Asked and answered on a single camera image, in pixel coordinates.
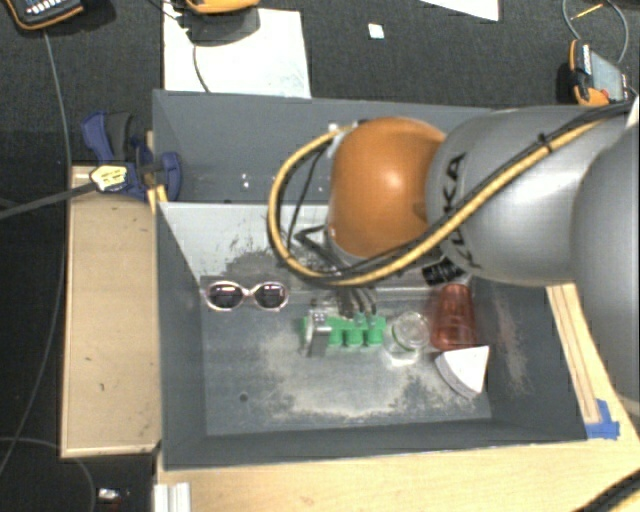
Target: clamp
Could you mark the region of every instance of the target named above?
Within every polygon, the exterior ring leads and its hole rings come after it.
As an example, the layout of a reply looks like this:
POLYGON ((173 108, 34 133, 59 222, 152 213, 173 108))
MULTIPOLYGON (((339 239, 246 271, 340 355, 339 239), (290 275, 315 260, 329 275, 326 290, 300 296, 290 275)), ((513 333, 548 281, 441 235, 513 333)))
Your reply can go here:
POLYGON ((92 173, 92 181, 101 192, 119 193, 146 202, 147 191, 158 184, 149 177, 161 176, 167 198, 175 201, 182 185, 178 154, 162 153, 160 161, 154 162, 149 147, 138 137, 129 137, 131 118, 128 112, 108 114, 98 111, 82 121, 84 143, 96 155, 100 165, 92 173), (117 167, 107 165, 114 163, 117 167))

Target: black cable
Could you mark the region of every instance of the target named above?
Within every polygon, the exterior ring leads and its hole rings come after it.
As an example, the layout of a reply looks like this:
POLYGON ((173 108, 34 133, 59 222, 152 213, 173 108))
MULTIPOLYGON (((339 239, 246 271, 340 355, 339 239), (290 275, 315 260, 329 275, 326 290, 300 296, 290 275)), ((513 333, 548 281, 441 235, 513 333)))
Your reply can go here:
MULTIPOLYGON (((42 36, 43 39, 45 41, 46 47, 47 47, 47 54, 49 56, 49 63, 51 64, 51 72, 53 74, 53 81, 54 81, 54 86, 55 86, 55 91, 56 91, 56 97, 58 99, 58 106, 60 108, 60 118, 62 121, 62 128, 63 128, 63 132, 64 132, 64 148, 65 148, 65 158, 66 158, 66 171, 70 171, 71 170, 71 166, 72 166, 72 158, 71 158, 71 144, 69 142, 69 129, 67 126, 67 116, 66 116, 66 112, 65 112, 65 108, 64 108, 64 101, 62 99, 62 93, 61 93, 61 89, 60 89, 60 81, 58 80, 58 72, 56 69, 56 64, 55 64, 55 60, 53 58, 53 51, 51 49, 51 42, 49 41, 49 36, 47 34, 47 32, 45 30, 42 31, 42 36)), ((95 190, 95 186, 93 185, 93 183, 88 184, 91 185, 92 190, 95 190)), ((51 204, 49 201, 53 198, 53 197, 59 197, 59 196, 63 196, 66 195, 68 193, 71 194, 79 194, 79 189, 82 189, 83 187, 78 187, 76 189, 73 189, 71 191, 64 191, 61 192, 60 194, 55 194, 54 196, 50 196, 44 199, 39 199, 37 201, 34 201, 32 203, 28 203, 26 205, 19 205, 13 208, 10 208, 7 211, 4 212, 0 212, 0 219, 2 218, 7 218, 10 217, 12 215, 16 215, 16 210, 19 210, 18 213, 24 213, 25 211, 29 211, 33 208, 35 208, 33 206, 34 203, 39 203, 38 204, 38 208, 40 206, 43 206, 43 204, 40 204, 42 202, 46 201, 46 204, 51 204)), ((57 450, 57 446, 54 445, 53 443, 49 443, 48 441, 43 441, 40 439, 32 439, 32 438, 28 438, 28 437, 22 437, 22 431, 24 430, 24 427, 27 423, 27 419, 29 418, 31 411, 33 409, 33 405, 35 403, 35 399, 36 396, 38 395, 38 390, 40 389, 40 385, 42 383, 42 379, 44 377, 44 372, 47 366, 47 361, 49 360, 49 354, 51 352, 51 348, 53 347, 53 339, 55 337, 55 331, 56 331, 56 326, 57 326, 57 319, 58 319, 58 315, 60 314, 60 309, 61 309, 61 305, 62 305, 62 296, 63 296, 63 290, 64 290, 64 284, 65 284, 65 279, 64 279, 64 274, 65 274, 65 258, 66 258, 66 243, 63 241, 62 244, 62 251, 61 251, 61 255, 60 255, 60 269, 59 269, 59 273, 58 273, 58 287, 56 290, 56 297, 55 297, 55 304, 53 306, 53 312, 51 314, 51 323, 50 323, 50 328, 49 328, 49 333, 47 336, 47 340, 45 343, 45 349, 44 349, 44 353, 42 355, 42 361, 40 363, 40 368, 38 370, 38 375, 36 376, 36 380, 35 383, 33 385, 33 389, 31 391, 31 396, 29 397, 29 401, 27 403, 27 407, 25 408, 25 411, 22 415, 22 418, 20 419, 20 422, 18 424, 18 428, 16 429, 15 434, 12 437, 0 437, 0 441, 1 442, 8 442, 9 444, 9 448, 7 449, 7 453, 5 453, 4 458, 2 459, 2 462, 0 463, 0 478, 2 478, 2 475, 4 474, 4 471, 11 459, 11 456, 13 455, 13 452, 15 450, 15 447, 18 443, 28 443, 28 444, 36 444, 36 445, 42 445, 42 446, 48 446, 50 448, 53 448, 54 450, 57 450)), ((76 464, 78 464, 80 466, 80 468, 82 469, 85 478, 87 479, 87 482, 89 483, 89 487, 90 487, 90 492, 91 492, 91 503, 90 503, 90 507, 89 507, 89 511, 93 511, 95 509, 95 505, 96 505, 96 496, 95 496, 95 484, 93 482, 93 478, 91 477, 91 473, 89 473, 87 467, 80 462, 77 459, 73 459, 76 464)))
POLYGON ((198 45, 194 44, 193 45, 193 55, 192 55, 192 58, 193 58, 193 69, 195 69, 195 71, 196 71, 196 75, 198 76, 198 81, 200 82, 200 85, 204 89, 204 92, 206 92, 207 94, 211 94, 211 91, 207 87, 207 84, 204 81, 204 78, 202 77, 202 74, 200 73, 200 68, 198 67, 198 58, 196 57, 196 49, 197 48, 198 48, 198 45))
POLYGON ((425 266, 422 269, 422 277, 429 286, 436 286, 448 283, 454 279, 461 277, 465 271, 458 267, 449 258, 443 257, 440 261, 425 266))
POLYGON ((471 191, 469 191, 455 205, 453 205, 453 207, 449 212, 444 214, 442 217, 440 217, 440 219, 438 219, 438 221, 432 224, 424 234, 420 235, 414 240, 411 240, 405 244, 395 247, 380 255, 360 261, 354 265, 347 266, 347 267, 340 267, 336 269, 336 271, 333 272, 332 274, 327 274, 322 277, 303 276, 303 279, 306 279, 307 281, 315 284, 326 284, 328 286, 331 286, 330 284, 331 281, 335 281, 336 277, 340 277, 340 278, 356 277, 368 270, 374 269, 377 266, 384 266, 386 264, 393 262, 398 257, 399 254, 404 252, 409 252, 410 250, 415 248, 417 245, 419 245, 422 241, 430 237, 435 231, 440 229, 442 225, 444 225, 453 215, 455 215, 471 199, 473 199, 478 193, 480 193, 480 191, 482 191, 488 184, 493 182, 502 172, 504 172, 506 169, 513 166, 517 162, 521 161, 522 159, 528 157, 530 154, 540 149, 540 147, 548 144, 548 142, 546 141, 556 139, 557 137, 567 132, 570 132, 575 128, 583 126, 585 124, 599 121, 606 118, 611 118, 617 115, 625 114, 629 112, 630 109, 631 109, 631 103, 627 102, 627 103, 616 103, 612 105, 606 105, 604 107, 592 108, 587 110, 583 114, 571 119, 570 121, 562 125, 560 128, 547 134, 544 137, 544 140, 540 140, 539 138, 537 138, 536 141, 532 143, 530 146, 520 151, 518 154, 514 155, 507 162, 499 166, 495 171, 493 171, 491 174, 485 177, 480 183, 478 183, 471 191))
POLYGON ((638 491, 640 491, 640 469, 615 483, 578 510, 581 512, 606 512, 613 510, 615 506, 638 491))
POLYGON ((2 208, 13 208, 14 206, 18 206, 18 203, 0 197, 0 206, 2 206, 2 208))
POLYGON ((30 203, 21 204, 13 208, 9 208, 7 210, 1 211, 0 221, 8 219, 9 217, 13 217, 14 215, 20 215, 22 213, 27 213, 32 210, 37 210, 38 208, 42 208, 43 206, 59 203, 61 201, 67 201, 74 197, 78 197, 83 194, 87 194, 88 192, 93 192, 95 190, 96 190, 96 186, 94 185, 93 182, 85 183, 84 185, 80 185, 79 187, 73 188, 71 190, 58 192, 57 194, 43 197, 41 199, 36 199, 35 201, 31 201, 30 203))
MULTIPOLYGON (((620 64, 624 59, 625 54, 627 53, 627 48, 629 47, 629 24, 620 7, 618 7, 612 0, 605 0, 605 2, 607 2, 607 4, 611 6, 611 8, 620 18, 620 21, 622 21, 622 28, 624 30, 624 43, 622 45, 622 50, 620 50, 618 60, 616 61, 616 64, 620 64)), ((569 18, 569 14, 567 12, 567 0, 562 0, 562 17, 565 24, 567 25, 567 28, 571 31, 574 37, 576 39, 582 39, 576 28, 573 26, 573 23, 571 23, 571 18, 569 18)))
MULTIPOLYGON (((23 444, 31 444, 36 446, 45 446, 47 448, 51 448, 52 450, 55 450, 56 452, 58 451, 57 445, 55 445, 54 443, 50 443, 49 441, 44 441, 42 439, 34 439, 32 437, 20 437, 17 439, 16 442, 23 443, 23 444)), ((11 443, 12 445, 15 445, 13 437, 0 437, 0 443, 11 443)), ((97 502, 96 484, 93 481, 93 477, 91 476, 91 473, 89 472, 89 469, 87 468, 87 466, 81 460, 76 459, 75 457, 69 460, 72 461, 74 464, 76 464, 82 470, 84 478, 87 481, 87 484, 89 486, 89 492, 90 492, 90 498, 89 498, 90 501, 89 501, 88 511, 93 512, 96 508, 96 502, 97 502)))
MULTIPOLYGON (((176 18, 175 16, 171 16, 171 14, 169 14, 168 12, 166 12, 161 6, 159 6, 158 4, 156 4, 153 0, 147 0, 147 3, 152 5, 153 7, 155 7, 158 11, 160 11, 162 14, 164 14, 167 18, 171 18, 173 21, 176 21, 178 18, 176 18)), ((169 5, 173 5, 171 2, 162 2, 163 4, 169 4, 169 5)))
MULTIPOLYGON (((322 260, 324 260, 324 262, 327 265, 329 265, 332 268, 336 268, 336 266, 339 266, 341 264, 340 259, 329 249, 311 240, 311 238, 309 238, 308 236, 311 233, 317 233, 319 231, 322 231, 323 229, 324 229, 324 225, 313 226, 307 229, 303 229, 297 232, 294 238, 302 246, 311 250, 317 256, 319 256, 322 260)), ((377 308, 376 308, 375 301, 373 300, 373 297, 370 294, 365 292, 364 288, 351 288, 348 290, 351 293, 353 300, 356 301, 356 304, 358 305, 358 309, 360 310, 360 312, 362 313, 367 312, 367 308, 365 306, 365 301, 367 301, 369 303, 369 311, 374 315, 376 314, 377 308)))
POLYGON ((284 196, 285 196, 285 192, 287 190, 289 181, 291 180, 291 178, 293 177, 293 174, 295 173, 295 171, 297 171, 298 169, 300 169, 313 155, 315 155, 316 151, 321 151, 322 150, 322 145, 319 146, 318 148, 314 149, 313 151, 310 151, 309 153, 307 153, 306 155, 304 155, 302 158, 300 158, 291 168, 291 172, 289 173, 289 175, 287 176, 284 186, 282 187, 282 189, 280 190, 280 193, 278 195, 278 201, 276 202, 276 219, 277 219, 277 223, 278 226, 281 226, 282 222, 280 220, 281 217, 281 211, 282 211, 282 203, 284 202, 284 196))
POLYGON ((325 151, 329 147, 329 144, 325 144, 321 146, 316 154, 313 162, 311 163, 311 167, 309 168, 309 173, 307 174, 307 179, 304 182, 304 186, 302 187, 302 192, 300 192, 300 196, 298 197, 298 201, 296 202, 295 210, 293 211, 293 216, 291 217, 291 222, 289 223, 289 233, 287 235, 287 249, 291 248, 291 237, 293 236, 293 230, 296 227, 296 223, 298 222, 298 215, 300 214, 300 209, 302 208, 302 203, 307 197, 307 193, 309 192, 309 187, 311 186, 311 181, 313 180, 313 174, 315 173, 316 166, 320 161, 322 155, 324 155, 325 151))

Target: yellow cable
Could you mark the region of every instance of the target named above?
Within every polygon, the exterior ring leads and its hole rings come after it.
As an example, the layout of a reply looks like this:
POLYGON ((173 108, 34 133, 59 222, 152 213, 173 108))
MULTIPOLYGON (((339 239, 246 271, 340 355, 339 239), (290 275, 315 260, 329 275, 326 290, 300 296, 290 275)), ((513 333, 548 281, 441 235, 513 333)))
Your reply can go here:
POLYGON ((333 140, 335 137, 340 135, 341 133, 346 133, 353 129, 353 126, 341 126, 335 130, 325 133, 320 137, 312 140, 307 143, 300 149, 298 149, 293 155, 291 155, 280 167, 278 174, 273 181, 273 185, 271 186, 271 192, 269 193, 269 201, 267 203, 267 229, 269 230, 269 234, 271 235, 271 240, 273 242, 274 248, 276 252, 280 255, 282 259, 285 260, 287 265, 289 265, 292 269, 297 270, 303 275, 308 277, 327 277, 326 274, 316 272, 311 270, 308 267, 305 267, 302 263, 296 260, 295 256, 289 252, 286 245, 284 244, 282 237, 280 236, 280 226, 278 225, 277 218, 277 210, 278 210, 278 201, 280 196, 280 189, 282 188, 283 183, 287 179, 289 175, 289 171, 293 168, 293 166, 304 156, 311 153, 315 149, 319 148, 326 142, 333 140))
MULTIPOLYGON (((360 276, 344 278, 337 278, 335 281, 330 281, 328 284, 332 286, 364 286, 370 284, 379 279, 388 277, 395 272, 402 270, 421 256, 424 256, 427 252, 445 240, 451 233, 453 233, 458 227, 473 215, 484 203, 486 203, 491 197, 493 197, 504 186, 514 180, 516 177, 524 173, 527 169, 530 169, 535 164, 540 162, 546 157, 552 150, 560 149, 562 146, 569 144, 571 141, 581 136, 583 133, 594 128, 602 121, 596 121, 582 125, 574 130, 571 130, 563 135, 560 135, 549 143, 549 147, 543 146, 527 157, 523 158, 519 162, 515 163, 511 167, 507 168, 500 176, 497 176, 489 185, 481 190, 472 200, 464 205, 459 211, 457 211, 451 218, 446 221, 440 228, 438 228, 429 238, 422 241, 419 245, 407 252, 403 256, 400 256, 395 261, 380 267, 376 270, 372 270, 360 276)), ((273 241, 274 249, 285 260, 290 268, 298 271, 302 275, 307 277, 327 277, 326 274, 314 271, 302 263, 300 263, 286 248, 282 238, 280 236, 280 226, 276 219, 276 208, 278 204, 278 197, 280 195, 280 188, 288 176, 291 168, 298 162, 298 160, 304 157, 306 154, 315 150, 325 142, 333 139, 338 134, 350 130, 351 127, 342 127, 338 130, 326 133, 317 139, 306 144, 298 151, 296 151, 291 157, 289 157, 280 171, 276 175, 276 178, 269 195, 269 203, 267 210, 268 229, 271 239, 273 241)))

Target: orange device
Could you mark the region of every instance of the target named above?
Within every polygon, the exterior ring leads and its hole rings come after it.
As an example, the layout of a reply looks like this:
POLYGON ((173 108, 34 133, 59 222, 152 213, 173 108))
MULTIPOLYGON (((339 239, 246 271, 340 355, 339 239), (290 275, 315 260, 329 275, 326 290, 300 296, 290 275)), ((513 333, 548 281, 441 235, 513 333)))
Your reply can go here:
POLYGON ((192 11, 198 14, 218 14, 239 11, 256 5, 260 0, 185 0, 192 11))
POLYGON ((346 135, 331 174, 331 241, 370 258, 424 233, 424 186, 443 140, 435 127, 402 117, 366 121, 346 135))
POLYGON ((23 30, 40 30, 80 14, 81 0, 5 0, 16 25, 23 30))
POLYGON ((569 47, 571 88, 580 105, 598 107, 629 100, 627 78, 579 39, 569 47))

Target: white cone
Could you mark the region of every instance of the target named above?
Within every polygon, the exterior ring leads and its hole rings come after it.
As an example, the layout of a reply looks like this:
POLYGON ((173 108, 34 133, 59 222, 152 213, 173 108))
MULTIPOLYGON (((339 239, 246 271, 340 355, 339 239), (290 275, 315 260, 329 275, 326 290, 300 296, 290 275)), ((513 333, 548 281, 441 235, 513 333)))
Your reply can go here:
POLYGON ((449 386, 471 399, 482 393, 488 361, 488 346, 463 348, 440 354, 436 367, 449 386))

